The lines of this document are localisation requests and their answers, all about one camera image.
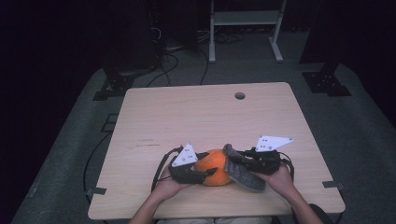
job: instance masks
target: tabletop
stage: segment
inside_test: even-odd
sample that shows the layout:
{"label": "tabletop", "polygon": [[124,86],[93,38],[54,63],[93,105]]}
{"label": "tabletop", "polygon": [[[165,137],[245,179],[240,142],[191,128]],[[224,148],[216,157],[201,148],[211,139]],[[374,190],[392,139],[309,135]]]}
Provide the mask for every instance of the tabletop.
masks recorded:
{"label": "tabletop", "polygon": [[[293,162],[296,188],[326,213],[344,211],[338,189],[323,186],[332,176],[290,85],[279,82],[128,90],[96,186],[106,192],[93,195],[89,217],[132,217],[150,194],[163,155],[175,147],[191,143],[199,153],[232,144],[236,150],[249,150],[262,134],[292,137],[278,151]],[[290,213],[288,203],[270,187],[257,193],[231,183],[183,189],[154,217]]]}

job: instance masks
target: white stand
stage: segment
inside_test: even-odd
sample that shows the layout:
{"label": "white stand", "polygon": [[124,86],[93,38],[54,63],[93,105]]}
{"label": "white stand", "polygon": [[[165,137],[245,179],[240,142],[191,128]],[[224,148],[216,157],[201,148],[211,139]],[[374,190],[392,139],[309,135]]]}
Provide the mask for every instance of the white stand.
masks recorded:
{"label": "white stand", "polygon": [[229,12],[215,12],[214,1],[211,2],[210,7],[210,42],[209,42],[209,61],[214,63],[216,61],[215,52],[215,26],[216,25],[261,25],[261,24],[275,24],[274,36],[271,36],[270,44],[276,57],[276,61],[283,62],[283,57],[280,54],[277,46],[277,37],[279,35],[280,25],[282,23],[286,2],[282,0],[280,10],[271,11],[229,11]]}

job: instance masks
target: wire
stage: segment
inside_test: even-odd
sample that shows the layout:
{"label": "wire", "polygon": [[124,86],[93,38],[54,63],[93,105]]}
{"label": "wire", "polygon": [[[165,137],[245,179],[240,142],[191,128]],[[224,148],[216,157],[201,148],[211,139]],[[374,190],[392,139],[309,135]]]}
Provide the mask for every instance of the wire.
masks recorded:
{"label": "wire", "polygon": [[245,39],[244,34],[240,34],[241,36],[237,36],[236,34],[227,34],[227,33],[219,33],[215,37],[215,41],[217,44],[233,44]]}
{"label": "wire", "polygon": [[151,192],[154,191],[155,187],[157,186],[157,183],[159,181],[158,177],[161,174],[161,171],[163,170],[163,166],[165,165],[166,161],[168,160],[169,156],[174,153],[174,152],[179,152],[181,151],[182,147],[179,148],[174,148],[170,150],[168,153],[163,155],[163,159],[161,160],[160,164],[158,165],[157,171],[155,172],[155,176],[152,179],[152,184],[151,184]]}
{"label": "wire", "polygon": [[163,180],[165,180],[165,179],[169,179],[170,177],[172,177],[172,176],[171,176],[171,175],[169,175],[169,176],[167,176],[167,177],[164,177],[164,178],[158,179],[158,181],[163,181]]}
{"label": "wire", "polygon": [[177,67],[177,65],[178,65],[178,58],[177,58],[176,56],[172,55],[172,54],[166,54],[166,55],[167,55],[167,56],[170,56],[170,57],[172,57],[172,58],[174,58],[174,59],[176,60],[175,65],[173,65],[173,66],[172,66],[169,70],[167,70],[167,71],[163,70],[163,73],[161,73],[161,74],[159,74],[158,76],[156,76],[155,78],[153,78],[153,79],[148,83],[148,85],[146,86],[146,88],[149,87],[149,85],[151,85],[151,83],[153,83],[157,78],[159,78],[159,77],[161,77],[161,76],[163,76],[163,75],[167,75],[167,76],[168,76],[168,72],[174,70],[174,69]]}
{"label": "wire", "polygon": [[286,155],[285,153],[283,153],[283,152],[279,152],[279,154],[282,154],[282,155],[284,155],[285,157],[287,157],[288,158],[288,160],[291,162],[291,159],[290,159],[290,157],[288,156],[288,155]]}
{"label": "wire", "polygon": [[208,39],[210,37],[210,32],[205,30],[205,31],[198,31],[198,43],[203,42],[204,40]]}
{"label": "wire", "polygon": [[163,64],[162,63],[160,65],[160,68],[161,68],[161,70],[163,70],[163,72],[165,72],[166,78],[168,79],[168,86],[172,86],[171,78],[169,77],[168,72],[163,69]]}
{"label": "wire", "polygon": [[93,156],[93,154],[95,153],[95,151],[99,148],[99,146],[108,138],[108,136],[109,135],[111,135],[112,134],[112,132],[111,133],[108,133],[108,134],[106,134],[103,138],[102,138],[102,140],[96,145],[96,147],[93,149],[93,151],[91,152],[91,155],[90,155],[90,157],[88,158],[88,160],[87,160],[87,162],[85,163],[85,168],[84,168],[84,174],[83,174],[83,177],[82,177],[82,185],[83,185],[83,188],[84,188],[84,193],[85,193],[85,198],[87,199],[87,202],[89,203],[89,204],[91,204],[91,199],[90,199],[90,197],[87,195],[87,183],[86,183],[86,176],[87,176],[87,170],[88,170],[88,165],[90,164],[90,161],[91,161],[91,158],[92,158],[92,156]]}
{"label": "wire", "polygon": [[204,54],[205,59],[206,59],[206,68],[205,68],[205,71],[204,71],[204,75],[202,76],[201,81],[199,83],[199,85],[202,85],[202,83],[204,82],[204,78],[206,76],[206,73],[207,73],[207,69],[209,67],[209,59],[207,58],[206,54],[201,49],[200,49],[200,51]]}
{"label": "wire", "polygon": [[157,30],[158,31],[157,40],[161,39],[161,30],[160,29],[158,29],[157,27],[151,27],[151,30]]}

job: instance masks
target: hole in table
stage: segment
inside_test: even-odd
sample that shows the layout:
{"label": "hole in table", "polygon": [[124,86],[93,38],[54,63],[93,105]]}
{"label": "hole in table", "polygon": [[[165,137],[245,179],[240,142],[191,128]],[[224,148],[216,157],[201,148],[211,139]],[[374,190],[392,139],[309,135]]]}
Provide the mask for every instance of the hole in table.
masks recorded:
{"label": "hole in table", "polygon": [[245,99],[245,97],[247,97],[247,96],[240,91],[235,94],[235,98],[238,100],[243,100],[243,99]]}

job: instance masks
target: person's left hand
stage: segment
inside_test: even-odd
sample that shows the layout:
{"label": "person's left hand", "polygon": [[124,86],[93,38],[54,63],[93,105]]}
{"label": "person's left hand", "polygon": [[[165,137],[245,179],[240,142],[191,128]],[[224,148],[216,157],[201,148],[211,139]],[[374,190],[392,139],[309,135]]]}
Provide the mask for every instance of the person's left hand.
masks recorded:
{"label": "person's left hand", "polygon": [[169,165],[167,165],[160,178],[158,179],[157,187],[155,187],[153,194],[157,195],[160,200],[167,200],[178,194],[182,189],[192,186],[191,184],[179,184],[174,180],[169,172]]}

